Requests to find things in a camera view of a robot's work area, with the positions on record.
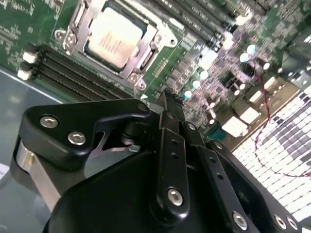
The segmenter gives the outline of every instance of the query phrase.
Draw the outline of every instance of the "screw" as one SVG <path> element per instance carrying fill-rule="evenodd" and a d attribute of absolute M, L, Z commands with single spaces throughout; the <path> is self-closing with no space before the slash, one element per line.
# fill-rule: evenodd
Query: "screw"
<path fill-rule="evenodd" d="M 294 228 L 295 230 L 298 230 L 298 227 L 297 227 L 297 224 L 295 223 L 294 220 L 292 220 L 290 217 L 286 217 L 287 218 L 287 221 L 290 223 L 290 226 L 292 228 Z"/>
<path fill-rule="evenodd" d="M 282 228 L 283 230 L 286 229 L 286 224 L 283 221 L 283 219 L 281 219 L 279 216 L 274 215 L 274 218 L 276 219 L 277 224 L 279 225 L 280 228 Z"/>
<path fill-rule="evenodd" d="M 189 126 L 190 129 L 195 130 L 195 126 L 192 125 L 191 123 L 188 123 L 188 126 Z"/>
<path fill-rule="evenodd" d="M 128 148 L 128 150 L 129 150 L 130 152 L 138 153 L 138 152 L 140 151 L 140 146 L 138 146 L 138 145 L 131 145 L 131 146 Z"/>
<path fill-rule="evenodd" d="M 170 114 L 170 113 L 167 113 L 167 116 L 168 116 L 169 119 L 172 119 L 172 120 L 174 119 L 174 116 L 172 114 Z"/>
<path fill-rule="evenodd" d="M 68 140 L 74 145 L 83 145 L 86 142 L 86 137 L 81 132 L 72 132 L 68 135 Z"/>
<path fill-rule="evenodd" d="M 174 188 L 169 189 L 167 196 L 174 205 L 180 206 L 183 203 L 182 195 Z"/>
<path fill-rule="evenodd" d="M 243 231 L 246 231 L 247 222 L 245 221 L 244 217 L 236 211 L 233 211 L 232 217 L 234 222 L 238 225 L 238 227 L 240 227 Z"/>
<path fill-rule="evenodd" d="M 138 80 L 137 74 L 131 74 L 131 78 L 130 79 L 131 79 L 132 82 L 136 83 L 137 80 Z"/>
<path fill-rule="evenodd" d="M 222 149 L 223 146 L 219 142 L 215 142 L 215 145 L 217 146 L 218 149 Z"/>
<path fill-rule="evenodd" d="M 148 108 L 142 103 L 138 104 L 138 108 L 144 112 L 148 111 Z"/>
<path fill-rule="evenodd" d="M 58 121 L 51 116 L 44 116 L 40 119 L 40 124 L 45 128 L 55 128 L 58 125 Z"/>
<path fill-rule="evenodd" d="M 57 37 L 58 39 L 60 39 L 60 40 L 63 38 L 63 36 L 62 36 L 62 34 L 61 34 L 60 32 L 57 32 L 57 33 L 56 33 L 56 37 Z"/>

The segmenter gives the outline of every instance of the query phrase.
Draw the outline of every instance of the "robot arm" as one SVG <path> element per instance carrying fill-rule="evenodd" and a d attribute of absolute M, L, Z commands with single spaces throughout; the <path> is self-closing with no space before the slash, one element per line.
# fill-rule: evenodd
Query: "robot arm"
<path fill-rule="evenodd" d="M 177 96 L 164 91 L 157 105 L 163 111 L 128 99 L 24 113 L 13 163 L 52 212 L 46 232 L 302 231 L 221 142 L 204 144 Z M 104 132 L 104 150 L 140 149 L 86 179 L 98 132 Z"/>

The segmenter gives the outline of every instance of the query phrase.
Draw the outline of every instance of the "cpu socket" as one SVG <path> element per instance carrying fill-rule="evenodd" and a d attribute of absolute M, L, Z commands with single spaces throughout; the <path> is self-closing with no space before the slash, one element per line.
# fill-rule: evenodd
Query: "cpu socket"
<path fill-rule="evenodd" d="M 55 37 L 67 54 L 125 86 L 144 90 L 146 73 L 164 47 L 177 46 L 166 23 L 134 0 L 83 0 Z"/>

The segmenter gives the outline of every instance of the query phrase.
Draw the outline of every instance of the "motherboard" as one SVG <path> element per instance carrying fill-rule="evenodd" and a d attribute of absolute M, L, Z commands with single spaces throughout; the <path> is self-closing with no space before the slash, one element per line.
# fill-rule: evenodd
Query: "motherboard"
<path fill-rule="evenodd" d="M 276 110 L 310 85 L 311 58 L 283 65 L 310 15 L 309 0 L 0 0 L 0 64 L 67 102 L 169 89 L 204 139 L 245 137 L 267 118 L 255 73 Z"/>

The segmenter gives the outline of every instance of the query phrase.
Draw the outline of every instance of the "red wire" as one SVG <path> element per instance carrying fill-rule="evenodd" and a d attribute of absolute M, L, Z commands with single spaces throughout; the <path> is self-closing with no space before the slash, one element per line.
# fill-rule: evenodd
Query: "red wire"
<path fill-rule="evenodd" d="M 257 155 L 257 150 L 258 150 L 258 144 L 259 144 L 259 137 L 260 135 L 263 133 L 263 131 L 265 130 L 265 128 L 268 126 L 268 124 L 271 121 L 271 113 L 270 113 L 270 107 L 269 107 L 269 98 L 268 98 L 268 94 L 267 94 L 267 90 L 264 86 L 264 82 L 262 81 L 261 76 L 258 73 L 255 73 L 255 76 L 258 78 L 259 82 L 262 84 L 262 90 L 263 90 L 263 94 L 264 94 L 264 99 L 265 99 L 265 105 L 266 105 L 266 110 L 268 113 L 268 119 L 267 122 L 265 123 L 265 125 L 262 127 L 262 129 L 260 130 L 260 132 L 258 133 L 256 139 L 255 139 L 255 156 L 257 158 L 257 160 L 259 161 L 261 167 L 265 167 L 268 169 L 268 167 L 262 163 L 262 161 L 260 160 L 259 156 Z M 305 172 L 304 174 L 300 175 L 300 176 L 295 176 L 295 175 L 290 175 L 290 174 L 285 174 L 285 173 L 279 173 L 276 171 L 273 171 L 273 169 L 270 169 L 274 174 L 277 175 L 283 175 L 286 177 L 293 177 L 293 178 L 300 178 L 300 177 L 311 177 L 311 171 L 309 172 Z"/>

